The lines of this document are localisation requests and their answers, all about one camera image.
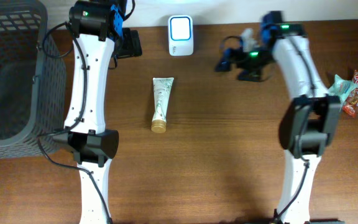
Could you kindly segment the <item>white tube with gold cap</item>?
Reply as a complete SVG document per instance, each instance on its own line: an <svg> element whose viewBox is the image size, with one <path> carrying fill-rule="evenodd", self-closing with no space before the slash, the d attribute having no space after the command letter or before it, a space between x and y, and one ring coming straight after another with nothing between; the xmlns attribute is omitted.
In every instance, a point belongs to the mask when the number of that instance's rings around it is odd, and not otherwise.
<svg viewBox="0 0 358 224"><path fill-rule="evenodd" d="M167 108L173 81L173 77L153 78L155 111L151 130L155 133L164 133L167 130Z"/></svg>

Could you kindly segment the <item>teal snack packet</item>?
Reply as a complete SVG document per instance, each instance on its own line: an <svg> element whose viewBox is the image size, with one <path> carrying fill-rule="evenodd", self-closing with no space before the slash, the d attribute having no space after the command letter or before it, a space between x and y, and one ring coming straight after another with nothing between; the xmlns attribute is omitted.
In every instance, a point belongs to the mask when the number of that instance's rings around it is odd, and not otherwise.
<svg viewBox="0 0 358 224"><path fill-rule="evenodd" d="M328 89L328 108L341 110L351 92L356 88L357 85L353 81L335 75L334 83Z"/></svg>

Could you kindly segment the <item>red snack bar wrapper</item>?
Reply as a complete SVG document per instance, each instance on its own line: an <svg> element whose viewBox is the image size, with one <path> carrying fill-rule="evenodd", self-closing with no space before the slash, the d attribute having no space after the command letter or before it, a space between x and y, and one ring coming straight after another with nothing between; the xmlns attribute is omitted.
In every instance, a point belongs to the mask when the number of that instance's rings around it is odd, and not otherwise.
<svg viewBox="0 0 358 224"><path fill-rule="evenodd" d="M356 117L356 106L358 104L358 71L354 70L352 82L356 84L356 88L352 90L347 97L342 110L353 118Z"/></svg>

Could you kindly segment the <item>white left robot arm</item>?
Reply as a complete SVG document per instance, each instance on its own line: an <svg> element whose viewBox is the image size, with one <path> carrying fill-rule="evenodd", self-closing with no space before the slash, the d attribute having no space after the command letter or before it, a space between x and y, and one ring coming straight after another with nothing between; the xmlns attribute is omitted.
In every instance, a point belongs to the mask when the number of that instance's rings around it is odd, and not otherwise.
<svg viewBox="0 0 358 224"><path fill-rule="evenodd" d="M73 87L63 129L53 140L72 153L80 173L80 223L112 223L108 178L119 133L106 128L106 81L117 60L142 55L137 31L123 26L133 12L125 0L77 1L65 23L73 38Z"/></svg>

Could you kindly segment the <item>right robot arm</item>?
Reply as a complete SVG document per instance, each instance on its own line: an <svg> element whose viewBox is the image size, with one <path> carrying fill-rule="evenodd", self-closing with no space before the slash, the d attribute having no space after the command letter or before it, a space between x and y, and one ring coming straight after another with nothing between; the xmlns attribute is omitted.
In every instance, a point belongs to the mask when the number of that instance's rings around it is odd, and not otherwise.
<svg viewBox="0 0 358 224"><path fill-rule="evenodd" d="M241 36L236 49L221 45L222 56L214 69L229 72L235 65L242 70L238 80L252 82L262 81L262 69L270 63L281 69L291 102L278 131L285 158L283 189L268 223L311 223L313 179L333 141L341 102L322 82L302 24L288 23L281 11L270 11L261 20L260 38L261 45L249 50Z"/></svg>

